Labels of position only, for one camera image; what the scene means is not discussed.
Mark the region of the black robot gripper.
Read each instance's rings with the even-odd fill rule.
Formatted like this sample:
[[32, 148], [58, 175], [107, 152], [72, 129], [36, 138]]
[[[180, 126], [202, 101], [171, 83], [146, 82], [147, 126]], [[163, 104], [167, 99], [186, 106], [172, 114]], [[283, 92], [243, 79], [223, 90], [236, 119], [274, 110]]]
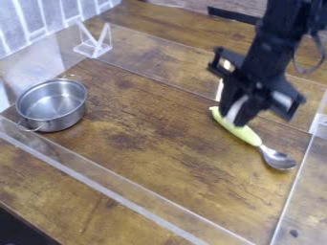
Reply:
[[208, 70], [223, 79], [220, 113], [244, 126], [262, 110], [290, 120], [306, 97], [286, 79], [296, 51], [310, 35], [324, 53], [319, 32], [327, 29], [327, 0], [268, 0], [248, 52], [215, 48]]

